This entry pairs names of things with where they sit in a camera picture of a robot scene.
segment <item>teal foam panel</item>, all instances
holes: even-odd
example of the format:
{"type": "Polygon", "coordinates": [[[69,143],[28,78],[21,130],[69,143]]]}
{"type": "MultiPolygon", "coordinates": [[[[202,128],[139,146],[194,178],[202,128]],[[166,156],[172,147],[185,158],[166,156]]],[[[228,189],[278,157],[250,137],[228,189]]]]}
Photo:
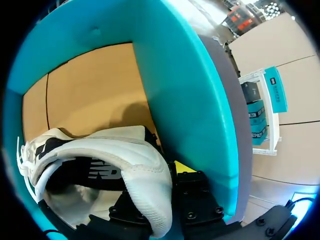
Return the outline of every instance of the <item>teal foam panel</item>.
{"type": "Polygon", "coordinates": [[[21,95],[62,63],[103,47],[131,41],[127,0],[76,0],[55,9],[28,34],[7,87],[21,95]]]}
{"type": "MultiPolygon", "coordinates": [[[[8,178],[12,182],[12,187],[18,199],[24,204],[29,211],[33,220],[43,231],[47,229],[56,230],[51,222],[45,217],[36,202],[30,196],[24,178],[20,175],[17,165],[17,137],[19,136],[20,146],[24,144],[24,136],[22,129],[22,96],[12,90],[7,89],[4,95],[3,105],[3,147],[4,161],[8,174],[8,178]]],[[[54,240],[66,239],[62,234],[52,236],[54,240]]]]}
{"type": "Polygon", "coordinates": [[[133,47],[163,149],[201,170],[228,215],[236,210],[235,127],[218,72],[198,35],[165,0],[138,1],[133,47]]]}

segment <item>teal sign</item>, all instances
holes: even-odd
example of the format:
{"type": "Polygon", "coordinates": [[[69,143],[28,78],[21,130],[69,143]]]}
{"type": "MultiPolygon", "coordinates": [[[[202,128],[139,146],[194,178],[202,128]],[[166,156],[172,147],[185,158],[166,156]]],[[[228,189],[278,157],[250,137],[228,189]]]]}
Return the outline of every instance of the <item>teal sign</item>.
{"type": "Polygon", "coordinates": [[[272,108],[274,113],[285,113],[288,111],[288,104],[285,94],[284,85],[280,74],[275,66],[264,70],[264,78],[269,90],[272,108]]]}

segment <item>bolt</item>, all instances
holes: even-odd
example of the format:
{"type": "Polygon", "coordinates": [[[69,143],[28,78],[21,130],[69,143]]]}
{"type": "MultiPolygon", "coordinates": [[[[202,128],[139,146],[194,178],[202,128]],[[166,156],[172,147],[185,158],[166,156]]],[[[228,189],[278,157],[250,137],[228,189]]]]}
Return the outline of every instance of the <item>bolt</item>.
{"type": "Polygon", "coordinates": [[[267,235],[268,237],[272,237],[275,234],[276,234],[276,231],[275,231],[275,229],[273,227],[268,227],[265,230],[265,235],[267,235]]]}
{"type": "Polygon", "coordinates": [[[223,214],[224,213],[224,208],[222,206],[217,206],[215,208],[215,213],[216,214],[223,214]]]}
{"type": "Polygon", "coordinates": [[[112,206],[109,208],[110,213],[115,213],[117,211],[117,208],[115,206],[112,206]]]}
{"type": "Polygon", "coordinates": [[[145,219],[145,216],[141,213],[139,213],[137,216],[136,216],[138,219],[145,219]]]}
{"type": "Polygon", "coordinates": [[[208,192],[209,192],[209,189],[206,188],[206,187],[203,187],[203,188],[201,188],[201,191],[204,192],[204,193],[208,193],[208,192]]]}
{"type": "Polygon", "coordinates": [[[189,212],[187,215],[187,219],[192,220],[195,219],[197,215],[194,212],[189,212]]]}
{"type": "Polygon", "coordinates": [[[264,226],[266,224],[266,220],[263,217],[259,217],[256,222],[258,226],[264,226]]]}

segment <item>teal box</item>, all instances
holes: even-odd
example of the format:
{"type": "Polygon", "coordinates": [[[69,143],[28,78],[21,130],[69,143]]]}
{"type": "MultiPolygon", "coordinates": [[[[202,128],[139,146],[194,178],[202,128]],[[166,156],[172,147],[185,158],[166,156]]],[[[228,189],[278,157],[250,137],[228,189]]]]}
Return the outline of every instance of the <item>teal box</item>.
{"type": "Polygon", "coordinates": [[[264,119],[258,125],[251,125],[251,136],[253,145],[261,145],[268,135],[267,120],[264,119]]]}
{"type": "Polygon", "coordinates": [[[266,111],[263,100],[247,104],[251,125],[258,125],[266,119],[266,111]]]}

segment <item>black cable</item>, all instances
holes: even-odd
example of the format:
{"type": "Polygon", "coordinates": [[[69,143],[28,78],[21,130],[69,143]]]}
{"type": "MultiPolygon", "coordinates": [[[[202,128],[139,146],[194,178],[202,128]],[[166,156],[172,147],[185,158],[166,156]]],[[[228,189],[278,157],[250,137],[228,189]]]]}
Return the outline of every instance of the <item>black cable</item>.
{"type": "Polygon", "coordinates": [[[313,199],[312,197],[303,197],[303,198],[300,198],[300,199],[298,199],[298,200],[296,200],[296,201],[293,201],[293,202],[291,202],[290,204],[288,204],[286,207],[289,209],[289,208],[291,208],[292,206],[294,206],[296,203],[298,203],[298,202],[301,202],[301,201],[311,201],[311,202],[314,202],[315,201],[315,199],[313,199]]]}
{"type": "Polygon", "coordinates": [[[48,229],[48,230],[45,230],[43,232],[45,235],[49,234],[49,233],[58,233],[58,234],[62,234],[61,232],[59,232],[58,230],[55,230],[55,229],[48,229]]]}

